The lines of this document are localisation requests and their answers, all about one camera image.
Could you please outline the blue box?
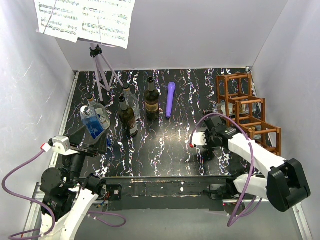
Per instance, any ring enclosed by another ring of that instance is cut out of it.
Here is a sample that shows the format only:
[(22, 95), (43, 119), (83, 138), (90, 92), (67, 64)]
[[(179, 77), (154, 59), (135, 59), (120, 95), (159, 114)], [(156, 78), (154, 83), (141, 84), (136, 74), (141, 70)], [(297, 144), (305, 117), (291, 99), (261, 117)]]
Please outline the blue box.
[[(83, 125), (85, 126), (86, 130), (91, 134), (93, 139), (96, 139), (103, 131), (107, 130), (102, 127), (96, 111), (88, 105), (83, 105), (80, 108), (80, 117)], [(106, 137), (106, 140), (107, 147), (109, 147), (111, 145), (111, 141), (108, 135)]]

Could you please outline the clear glass bottle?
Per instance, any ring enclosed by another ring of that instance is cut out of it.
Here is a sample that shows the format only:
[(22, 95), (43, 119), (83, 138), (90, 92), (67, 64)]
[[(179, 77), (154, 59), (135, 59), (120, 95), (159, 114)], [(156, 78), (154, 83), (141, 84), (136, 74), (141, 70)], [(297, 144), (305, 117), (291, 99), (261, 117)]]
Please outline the clear glass bottle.
[(89, 106), (91, 108), (93, 108), (95, 110), (95, 112), (97, 113), (102, 127), (105, 130), (107, 130), (111, 125), (111, 121), (110, 121), (110, 117), (109, 117), (109, 114), (107, 113), (107, 109), (105, 108), (105, 106), (103, 106), (101, 103), (97, 102), (91, 93), (86, 94), (86, 99), (88, 101)]

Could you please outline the dark bottle brown label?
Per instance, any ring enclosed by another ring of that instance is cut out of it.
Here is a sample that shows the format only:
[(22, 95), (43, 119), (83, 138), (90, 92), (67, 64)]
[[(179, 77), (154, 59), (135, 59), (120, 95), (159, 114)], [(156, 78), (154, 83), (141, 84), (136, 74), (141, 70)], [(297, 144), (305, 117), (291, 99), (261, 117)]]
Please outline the dark bottle brown label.
[(123, 95), (119, 97), (120, 110), (118, 112), (119, 119), (128, 135), (131, 137), (138, 133), (136, 117), (133, 109), (127, 105), (126, 99)]

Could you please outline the clear plastic bottle blue label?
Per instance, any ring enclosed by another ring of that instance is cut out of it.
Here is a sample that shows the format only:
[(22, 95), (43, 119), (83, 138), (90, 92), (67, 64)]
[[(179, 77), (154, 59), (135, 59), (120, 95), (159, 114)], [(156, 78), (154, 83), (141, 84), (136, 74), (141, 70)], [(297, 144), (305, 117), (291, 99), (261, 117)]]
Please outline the clear plastic bottle blue label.
[(131, 89), (128, 83), (124, 83), (122, 86), (123, 95), (125, 97), (127, 105), (132, 108), (135, 116), (135, 120), (139, 120), (141, 118), (140, 106), (138, 98), (131, 93)]

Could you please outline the dark wine bottle silver cap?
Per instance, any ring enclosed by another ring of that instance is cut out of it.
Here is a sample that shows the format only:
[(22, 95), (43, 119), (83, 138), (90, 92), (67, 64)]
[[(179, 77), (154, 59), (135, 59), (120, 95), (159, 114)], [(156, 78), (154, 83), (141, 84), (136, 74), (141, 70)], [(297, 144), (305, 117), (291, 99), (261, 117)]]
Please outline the dark wine bottle silver cap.
[(147, 79), (147, 89), (144, 91), (144, 106), (146, 116), (150, 120), (155, 120), (159, 117), (159, 91), (156, 89), (155, 80), (153, 77)]

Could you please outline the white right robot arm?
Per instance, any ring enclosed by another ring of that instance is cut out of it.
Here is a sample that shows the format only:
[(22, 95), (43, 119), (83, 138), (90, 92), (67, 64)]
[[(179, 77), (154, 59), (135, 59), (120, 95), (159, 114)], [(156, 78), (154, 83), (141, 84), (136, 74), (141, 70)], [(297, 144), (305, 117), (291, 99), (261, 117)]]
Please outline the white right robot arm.
[(226, 186), (216, 190), (237, 199), (243, 193), (267, 199), (280, 212), (286, 212), (311, 196), (311, 190), (302, 164), (292, 158), (277, 156), (253, 140), (247, 140), (235, 127), (227, 127), (220, 116), (211, 116), (204, 121), (204, 147), (226, 147), (232, 153), (252, 163), (263, 177), (237, 173), (226, 180)]

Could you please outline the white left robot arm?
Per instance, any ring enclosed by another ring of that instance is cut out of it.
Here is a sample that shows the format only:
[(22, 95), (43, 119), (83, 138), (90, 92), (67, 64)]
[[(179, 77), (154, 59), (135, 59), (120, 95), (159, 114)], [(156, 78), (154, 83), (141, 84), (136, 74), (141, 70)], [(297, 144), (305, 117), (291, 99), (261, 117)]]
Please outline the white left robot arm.
[(83, 126), (69, 136), (57, 135), (44, 145), (45, 150), (64, 157), (63, 167), (50, 167), (41, 176), (40, 190), (44, 193), (41, 207), (40, 239), (73, 240), (89, 208), (96, 200), (108, 196), (105, 180), (90, 174), (84, 182), (80, 175), (86, 157), (102, 154), (94, 146), (105, 135), (85, 137)]

